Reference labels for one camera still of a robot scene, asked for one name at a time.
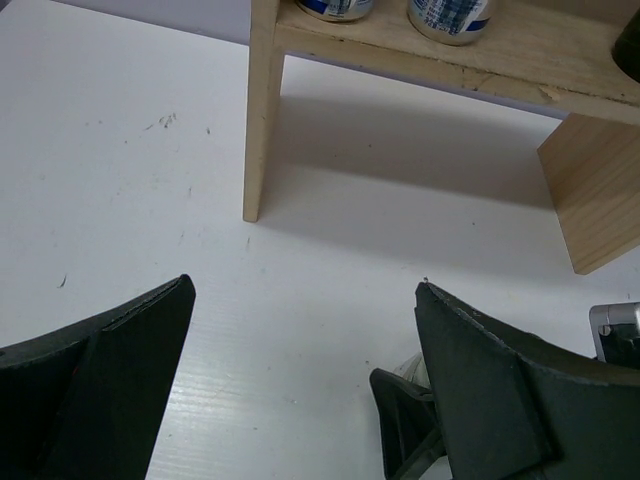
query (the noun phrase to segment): dark green can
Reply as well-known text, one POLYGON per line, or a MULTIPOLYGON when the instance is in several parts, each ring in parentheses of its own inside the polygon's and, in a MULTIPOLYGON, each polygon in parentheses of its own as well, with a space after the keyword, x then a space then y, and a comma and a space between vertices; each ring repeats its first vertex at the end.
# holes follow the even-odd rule
POLYGON ((613 59, 623 72, 640 82, 640 10, 613 47, 613 59))

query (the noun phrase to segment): wooden plank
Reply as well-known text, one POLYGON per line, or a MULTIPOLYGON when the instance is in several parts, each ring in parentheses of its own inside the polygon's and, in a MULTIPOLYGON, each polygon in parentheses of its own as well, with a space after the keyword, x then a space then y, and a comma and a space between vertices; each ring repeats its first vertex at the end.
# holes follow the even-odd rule
POLYGON ((475 44, 433 42, 409 23, 406 0, 379 1, 366 19, 331 24, 283 0, 276 42, 348 64, 640 125, 640 85, 610 49, 620 27, 507 0, 475 44))
POLYGON ((640 245, 640 128, 573 114, 539 154, 576 273, 640 245))
POLYGON ((280 0, 252 0, 243 218, 258 220, 271 132, 280 99, 284 52, 275 45, 280 0))

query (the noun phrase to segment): wooden shelf leg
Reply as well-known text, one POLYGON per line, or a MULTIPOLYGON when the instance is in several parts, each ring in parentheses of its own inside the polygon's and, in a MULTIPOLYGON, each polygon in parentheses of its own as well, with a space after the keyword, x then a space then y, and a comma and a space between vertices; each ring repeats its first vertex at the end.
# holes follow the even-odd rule
POLYGON ((279 0, 252 0, 243 218, 256 222, 271 133, 280 103, 284 51, 274 42, 279 0))
POLYGON ((538 153, 576 273, 640 245, 640 127, 571 114, 538 153))

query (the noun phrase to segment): wooden shelf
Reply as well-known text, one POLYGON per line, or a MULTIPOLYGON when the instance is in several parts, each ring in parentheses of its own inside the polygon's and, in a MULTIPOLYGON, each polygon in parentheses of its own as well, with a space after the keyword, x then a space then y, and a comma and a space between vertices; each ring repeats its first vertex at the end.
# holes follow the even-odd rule
POLYGON ((377 0, 367 18, 332 24, 282 0, 285 51, 640 125, 640 85, 611 59, 619 25, 505 0, 475 44, 450 47, 411 25, 407 0, 377 0))

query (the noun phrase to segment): white table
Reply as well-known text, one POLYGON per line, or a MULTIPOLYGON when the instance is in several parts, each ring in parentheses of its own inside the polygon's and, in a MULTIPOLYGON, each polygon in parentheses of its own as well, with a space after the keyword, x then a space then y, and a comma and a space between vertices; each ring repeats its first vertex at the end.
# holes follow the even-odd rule
POLYGON ((150 479, 382 478, 367 378, 418 350, 425 275, 584 354, 589 307, 640 297, 638 251, 572 272, 533 154, 558 120, 295 58, 243 223, 246 68, 45 0, 0 14, 0 344, 198 290, 150 479))

